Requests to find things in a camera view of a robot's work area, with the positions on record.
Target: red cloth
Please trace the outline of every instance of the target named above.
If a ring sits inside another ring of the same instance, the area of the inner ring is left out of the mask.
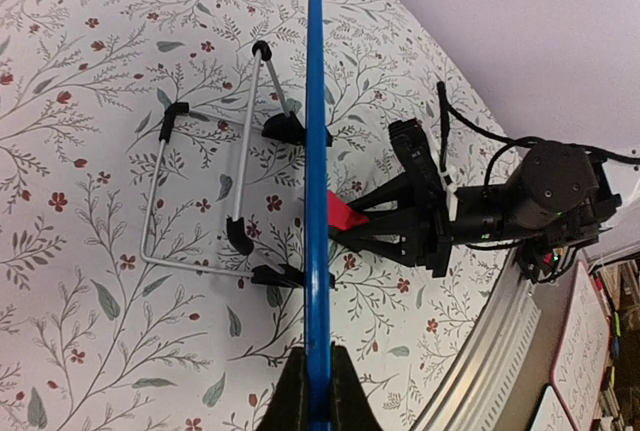
[[[354,226],[368,223],[369,219],[355,212],[340,198],[329,191],[329,226],[346,231]]]

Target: floral tablecloth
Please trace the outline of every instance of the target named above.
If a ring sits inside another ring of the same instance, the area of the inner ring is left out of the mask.
[[[329,186],[345,200],[400,171],[389,123],[417,117],[437,136],[438,80],[458,109],[500,131],[397,0],[325,0],[324,14]],[[233,121],[257,38],[302,108],[305,24],[306,0],[0,0],[1,429],[255,429],[302,344],[302,293],[148,265],[138,247],[160,120],[183,100],[201,114],[177,122],[149,203],[150,249],[239,272],[260,264],[223,232]],[[279,112],[262,75],[256,126]],[[478,183],[495,151],[458,122],[450,148],[459,185]],[[252,138],[247,233],[298,267],[303,162],[303,149]],[[331,246],[333,337],[386,429],[407,429],[435,392],[503,258],[456,249],[433,280]]]

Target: blue pole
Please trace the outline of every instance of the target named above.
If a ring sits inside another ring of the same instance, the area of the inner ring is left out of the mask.
[[[305,346],[311,431],[330,431],[327,143],[324,106],[322,0],[309,0],[305,159]]]

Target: white wall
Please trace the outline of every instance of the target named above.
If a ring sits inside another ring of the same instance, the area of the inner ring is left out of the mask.
[[[510,136],[640,145],[640,0],[401,1]],[[638,241],[627,221],[598,249]]]

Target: white board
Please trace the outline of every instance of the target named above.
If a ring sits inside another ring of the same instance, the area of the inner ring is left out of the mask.
[[[529,431],[572,431],[571,421],[552,386],[547,386]]]
[[[551,382],[576,431],[588,431],[609,346],[609,323],[581,261]]]

